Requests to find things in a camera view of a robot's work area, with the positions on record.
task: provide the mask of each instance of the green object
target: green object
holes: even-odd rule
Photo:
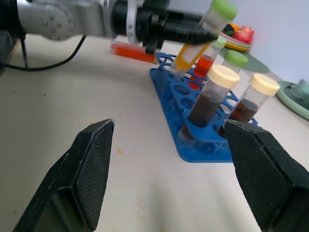
[[[298,115],[302,116],[303,118],[309,120],[309,110],[306,108],[300,106],[297,104],[295,101],[293,101],[291,98],[289,98],[285,92],[284,89],[291,85],[293,83],[288,82],[288,81],[279,81],[280,89],[277,93],[277,97],[279,100],[285,104],[289,109],[297,113]]]
[[[240,52],[234,50],[228,50],[224,56],[224,59],[237,67],[244,68],[249,62],[249,59]]]
[[[237,15],[237,9],[227,0],[213,0],[210,8],[229,22]]]
[[[285,94],[300,106],[309,110],[309,83],[304,79],[296,85],[290,85],[284,90]]]
[[[212,42],[211,45],[217,48],[223,48],[226,45],[226,42],[227,42],[226,38],[219,35],[218,39]]]
[[[228,51],[228,49],[224,47],[220,50],[219,54],[222,57],[224,57],[227,51]],[[260,62],[255,57],[251,56],[248,52],[242,52],[242,54],[249,59],[247,66],[242,68],[242,69],[248,70],[248,71],[251,71],[251,72],[255,72],[255,73],[268,73],[268,72],[270,72],[269,68],[265,64]]]
[[[234,35],[234,32],[229,30],[229,31],[225,32],[225,35],[228,35],[228,36],[232,37]]]

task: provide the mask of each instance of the brown liquid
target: brown liquid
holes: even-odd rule
[[[249,122],[257,111],[258,107],[256,104],[248,100],[242,100],[233,110],[232,114],[230,115],[230,117],[228,117],[228,119],[233,119],[239,122]],[[226,138],[225,130],[223,127],[219,128],[218,134],[221,137]]]
[[[201,93],[189,114],[189,120],[197,127],[206,127],[220,104],[221,102],[210,101],[205,94]]]
[[[181,129],[181,133],[183,134],[184,137],[186,137],[189,140],[194,140],[194,138],[192,137],[187,125],[183,125],[182,129]]]

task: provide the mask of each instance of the table surface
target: table surface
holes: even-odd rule
[[[29,65],[66,59],[79,37],[27,37]],[[48,169],[90,123],[115,120],[99,232],[259,232],[232,163],[187,163],[176,150],[149,75],[157,65],[109,54],[87,38],[68,64],[45,72],[7,69],[0,78],[0,221],[12,231]],[[180,44],[165,43],[176,54]],[[21,51],[12,59],[22,65]],[[249,77],[241,72],[240,96]],[[257,113],[286,151],[309,169],[309,129],[277,98]]]

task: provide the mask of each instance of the red object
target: red object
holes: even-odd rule
[[[113,43],[111,50],[115,55],[154,63],[155,55],[145,53],[145,48],[126,43]]]
[[[249,109],[241,101],[236,106],[236,108],[233,110],[232,114],[230,115],[230,117],[228,117],[228,119],[232,119],[232,120],[236,120],[236,121],[240,121],[240,122],[249,122],[253,118],[253,116],[256,114],[256,112],[257,112],[257,109],[256,110]],[[225,130],[224,130],[223,127],[219,128],[218,134],[221,137],[226,138]]]
[[[199,78],[204,79],[207,76],[208,71],[211,68],[212,64],[213,60],[211,59],[210,56],[202,55],[198,60],[197,65],[194,69],[194,74]],[[194,76],[191,76],[190,79],[194,81],[196,78]],[[191,87],[191,89],[194,90],[200,89],[200,87],[194,83],[189,83],[189,86]]]
[[[254,32],[255,31],[253,29],[243,26],[234,32],[233,38],[246,44],[251,44]]]

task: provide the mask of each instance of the orange liquid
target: orange liquid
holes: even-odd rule
[[[126,43],[115,43],[111,45],[111,49],[115,55],[122,57],[128,57],[132,59],[138,59],[153,63],[155,61],[155,55],[148,55],[145,53],[145,48],[126,44]]]
[[[202,56],[200,57],[200,59],[198,60],[197,65],[196,65],[196,67],[195,67],[195,69],[194,69],[194,74],[195,74],[196,76],[198,76],[199,78],[201,78],[201,79],[205,78],[205,77],[207,76],[207,74],[208,74],[208,72],[209,72],[209,69],[211,68],[212,64],[213,64],[213,60],[211,59],[210,56],[202,55]],[[191,76],[190,79],[191,79],[191,80],[195,80],[196,78],[195,78],[194,76]],[[191,84],[189,83],[189,86],[190,86],[192,89],[195,89],[195,90],[198,89],[198,88],[196,87],[196,85],[193,86],[193,85],[191,85]]]
[[[199,53],[189,62],[185,59],[183,59],[183,54],[187,49],[194,48],[193,45],[187,45],[185,44],[181,51],[179,52],[178,56],[175,58],[175,65],[177,71],[188,71],[191,66],[194,64],[194,62],[205,52],[205,50],[211,45],[211,42],[205,44]]]

